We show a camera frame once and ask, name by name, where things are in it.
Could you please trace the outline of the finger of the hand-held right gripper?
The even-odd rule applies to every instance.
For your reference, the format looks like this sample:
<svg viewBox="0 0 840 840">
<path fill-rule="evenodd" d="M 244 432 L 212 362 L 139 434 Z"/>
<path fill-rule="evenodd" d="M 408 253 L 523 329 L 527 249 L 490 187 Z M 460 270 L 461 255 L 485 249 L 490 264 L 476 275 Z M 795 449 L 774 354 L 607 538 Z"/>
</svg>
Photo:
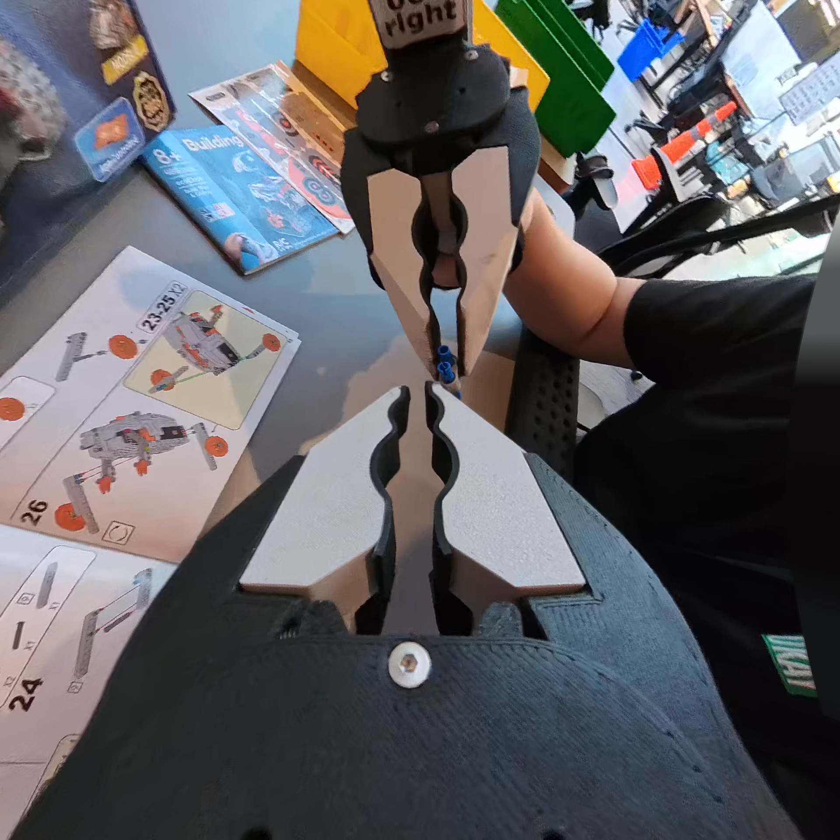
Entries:
<svg viewBox="0 0 840 840">
<path fill-rule="evenodd" d="M 414 226 L 424 204 L 420 181 L 409 174 L 367 178 L 371 212 L 371 264 L 404 333 L 430 378 L 437 378 L 438 322 L 430 308 L 429 268 Z"/>
<path fill-rule="evenodd" d="M 454 197 L 465 212 L 458 247 L 463 275 L 457 303 L 460 376 L 472 374 L 485 347 L 518 241 L 509 175 L 505 145 L 474 151 L 451 174 Z"/>
</svg>

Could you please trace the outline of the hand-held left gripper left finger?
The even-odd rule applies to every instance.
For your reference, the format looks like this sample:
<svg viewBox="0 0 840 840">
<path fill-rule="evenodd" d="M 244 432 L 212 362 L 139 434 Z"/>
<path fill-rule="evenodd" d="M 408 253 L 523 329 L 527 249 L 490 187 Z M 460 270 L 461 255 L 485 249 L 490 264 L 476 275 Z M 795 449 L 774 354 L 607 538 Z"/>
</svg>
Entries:
<svg viewBox="0 0 840 840">
<path fill-rule="evenodd" d="M 312 446 L 239 578 L 246 592 L 331 602 L 349 631 L 382 632 L 396 576 L 387 485 L 411 395 L 401 385 Z"/>
</svg>

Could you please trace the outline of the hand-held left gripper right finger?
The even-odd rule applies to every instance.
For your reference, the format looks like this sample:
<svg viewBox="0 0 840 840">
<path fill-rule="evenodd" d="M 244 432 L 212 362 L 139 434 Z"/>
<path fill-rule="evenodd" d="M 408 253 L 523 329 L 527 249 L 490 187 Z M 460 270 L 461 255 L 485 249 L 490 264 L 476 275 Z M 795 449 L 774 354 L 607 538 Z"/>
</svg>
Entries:
<svg viewBox="0 0 840 840">
<path fill-rule="evenodd" d="M 586 579 L 526 451 L 441 384 L 425 384 L 434 503 L 429 574 L 437 630 L 473 634 L 488 607 L 580 595 Z"/>
</svg>

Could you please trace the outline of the blue toy connector pin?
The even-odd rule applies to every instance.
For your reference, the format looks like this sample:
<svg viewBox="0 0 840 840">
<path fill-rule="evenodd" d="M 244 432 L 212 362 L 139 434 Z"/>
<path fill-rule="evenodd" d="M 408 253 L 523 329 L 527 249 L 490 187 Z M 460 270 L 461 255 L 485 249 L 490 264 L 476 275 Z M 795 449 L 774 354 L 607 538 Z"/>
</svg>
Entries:
<svg viewBox="0 0 840 840">
<path fill-rule="evenodd" d="M 457 399 L 462 399 L 459 379 L 459 362 L 450 347 L 440 344 L 436 351 L 437 383 Z"/>
</svg>

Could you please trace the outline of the person's right forearm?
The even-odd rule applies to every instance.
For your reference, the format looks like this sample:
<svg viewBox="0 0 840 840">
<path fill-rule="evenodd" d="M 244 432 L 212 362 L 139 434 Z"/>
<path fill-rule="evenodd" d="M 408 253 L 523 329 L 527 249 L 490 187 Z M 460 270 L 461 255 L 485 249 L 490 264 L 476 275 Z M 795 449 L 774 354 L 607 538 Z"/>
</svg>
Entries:
<svg viewBox="0 0 840 840">
<path fill-rule="evenodd" d="M 536 188 L 522 216 L 521 262 L 505 296 L 523 325 L 573 358 L 632 370 L 624 324 L 642 278 L 616 276 L 555 222 Z"/>
</svg>

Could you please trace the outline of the yellow storage bin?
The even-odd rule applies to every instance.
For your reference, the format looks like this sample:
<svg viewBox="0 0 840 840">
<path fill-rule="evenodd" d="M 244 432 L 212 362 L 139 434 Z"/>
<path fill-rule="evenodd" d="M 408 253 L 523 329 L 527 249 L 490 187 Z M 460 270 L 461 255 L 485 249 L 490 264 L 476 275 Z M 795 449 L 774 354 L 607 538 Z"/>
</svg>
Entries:
<svg viewBox="0 0 840 840">
<path fill-rule="evenodd" d="M 473 36 L 509 59 L 517 81 L 526 81 L 529 104 L 537 110 L 550 84 L 549 74 L 518 42 L 490 7 L 472 3 Z M 386 67 L 369 4 L 365 1 L 302 1 L 296 59 L 356 109 L 356 97 L 376 72 Z"/>
</svg>

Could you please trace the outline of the green storage bin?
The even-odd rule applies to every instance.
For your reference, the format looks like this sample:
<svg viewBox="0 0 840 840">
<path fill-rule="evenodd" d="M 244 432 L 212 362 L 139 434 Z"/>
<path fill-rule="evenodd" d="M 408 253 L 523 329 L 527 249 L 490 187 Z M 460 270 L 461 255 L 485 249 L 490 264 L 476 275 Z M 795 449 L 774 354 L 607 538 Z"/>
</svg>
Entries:
<svg viewBox="0 0 840 840">
<path fill-rule="evenodd" d="M 591 152 L 616 119 L 604 94 L 613 62 L 566 2 L 499 1 L 496 14 L 549 76 L 542 136 L 564 158 Z"/>
</svg>

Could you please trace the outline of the orange sticker sheet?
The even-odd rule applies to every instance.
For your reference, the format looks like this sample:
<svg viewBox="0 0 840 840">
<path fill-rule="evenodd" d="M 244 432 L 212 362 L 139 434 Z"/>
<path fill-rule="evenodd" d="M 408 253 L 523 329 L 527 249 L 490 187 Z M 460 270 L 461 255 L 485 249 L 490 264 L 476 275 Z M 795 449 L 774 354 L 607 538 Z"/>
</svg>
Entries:
<svg viewBox="0 0 840 840">
<path fill-rule="evenodd" d="M 340 181 L 343 126 L 288 67 L 269 64 L 190 96 L 246 142 L 340 234 L 354 230 Z"/>
</svg>

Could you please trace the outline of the blue robot kit booklet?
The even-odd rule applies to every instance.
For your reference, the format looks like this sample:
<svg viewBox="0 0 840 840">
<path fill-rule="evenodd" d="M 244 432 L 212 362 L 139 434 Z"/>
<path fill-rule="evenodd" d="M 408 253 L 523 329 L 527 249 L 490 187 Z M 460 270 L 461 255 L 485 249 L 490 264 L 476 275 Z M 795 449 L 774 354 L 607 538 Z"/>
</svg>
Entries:
<svg viewBox="0 0 840 840">
<path fill-rule="evenodd" d="M 142 154 L 149 172 L 248 277 L 339 231 L 235 132 L 162 132 Z"/>
</svg>

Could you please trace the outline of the person's black shirt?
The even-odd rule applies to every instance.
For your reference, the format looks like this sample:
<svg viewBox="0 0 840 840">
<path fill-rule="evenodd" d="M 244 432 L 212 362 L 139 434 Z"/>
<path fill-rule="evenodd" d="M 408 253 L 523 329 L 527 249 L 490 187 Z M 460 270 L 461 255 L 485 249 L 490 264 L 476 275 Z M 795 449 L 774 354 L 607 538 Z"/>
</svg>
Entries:
<svg viewBox="0 0 840 840">
<path fill-rule="evenodd" d="M 738 733 L 804 838 L 836 838 L 816 700 L 764 635 L 802 633 L 786 534 L 795 362 L 814 276 L 647 280 L 618 323 L 653 386 L 588 433 L 578 491 L 651 565 Z"/>
</svg>

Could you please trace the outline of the black office chair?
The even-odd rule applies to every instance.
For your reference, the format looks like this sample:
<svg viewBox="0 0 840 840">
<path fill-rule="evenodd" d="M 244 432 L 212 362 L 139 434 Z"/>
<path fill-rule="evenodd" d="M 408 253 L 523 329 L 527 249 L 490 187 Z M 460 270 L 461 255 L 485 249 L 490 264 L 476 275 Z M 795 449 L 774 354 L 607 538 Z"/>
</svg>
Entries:
<svg viewBox="0 0 840 840">
<path fill-rule="evenodd" d="M 837 193 L 808 199 L 738 224 L 722 222 L 731 210 L 709 193 L 688 195 L 676 170 L 660 170 L 665 183 L 626 232 L 616 221 L 612 179 L 581 178 L 564 199 L 574 210 L 574 239 L 600 256 L 618 275 L 648 279 L 696 256 L 712 256 L 752 239 L 794 231 L 805 238 L 829 235 L 838 216 Z"/>
</svg>

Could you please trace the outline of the open white instruction booklet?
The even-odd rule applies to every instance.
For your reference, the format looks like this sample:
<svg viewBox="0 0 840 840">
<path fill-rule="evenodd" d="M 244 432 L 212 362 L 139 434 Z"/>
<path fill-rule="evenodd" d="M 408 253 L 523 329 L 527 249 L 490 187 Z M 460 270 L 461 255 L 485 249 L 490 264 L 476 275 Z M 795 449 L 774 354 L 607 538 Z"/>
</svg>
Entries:
<svg viewBox="0 0 840 840">
<path fill-rule="evenodd" d="M 2 838 L 67 761 L 300 344 L 127 247 L 2 375 Z"/>
</svg>

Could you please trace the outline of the blue plastic crate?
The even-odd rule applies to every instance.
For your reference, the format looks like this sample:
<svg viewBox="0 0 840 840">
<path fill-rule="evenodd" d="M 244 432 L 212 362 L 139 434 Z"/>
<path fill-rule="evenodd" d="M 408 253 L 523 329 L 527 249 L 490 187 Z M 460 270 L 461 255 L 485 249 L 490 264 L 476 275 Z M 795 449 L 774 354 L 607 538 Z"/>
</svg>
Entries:
<svg viewBox="0 0 840 840">
<path fill-rule="evenodd" d="M 656 26 L 644 18 L 618 56 L 617 64 L 625 77 L 635 82 L 655 60 L 664 58 L 684 39 L 678 30 L 671 32 L 669 27 Z"/>
</svg>

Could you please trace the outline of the orange traffic cone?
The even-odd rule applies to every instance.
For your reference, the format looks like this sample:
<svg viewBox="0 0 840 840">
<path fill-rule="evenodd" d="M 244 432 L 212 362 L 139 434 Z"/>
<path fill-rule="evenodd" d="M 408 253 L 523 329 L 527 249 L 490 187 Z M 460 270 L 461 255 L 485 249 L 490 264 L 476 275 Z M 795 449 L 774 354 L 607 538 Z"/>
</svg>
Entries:
<svg viewBox="0 0 840 840">
<path fill-rule="evenodd" d="M 673 165 L 676 165 L 687 157 L 698 142 L 705 140 L 710 133 L 716 131 L 722 123 L 726 122 L 738 108 L 739 105 L 735 101 L 727 100 L 718 109 L 710 111 L 692 128 L 667 142 L 660 148 L 660 151 L 667 156 Z"/>
</svg>

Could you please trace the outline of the blue robot kit box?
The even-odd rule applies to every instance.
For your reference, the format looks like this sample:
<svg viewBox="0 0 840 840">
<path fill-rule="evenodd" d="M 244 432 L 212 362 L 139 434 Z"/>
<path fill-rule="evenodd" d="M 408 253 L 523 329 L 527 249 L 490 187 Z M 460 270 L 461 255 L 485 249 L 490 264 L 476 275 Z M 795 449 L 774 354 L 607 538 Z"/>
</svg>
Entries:
<svg viewBox="0 0 840 840">
<path fill-rule="evenodd" d="M 175 116 L 136 2 L 2 1 L 2 296 L 127 180 Z"/>
</svg>

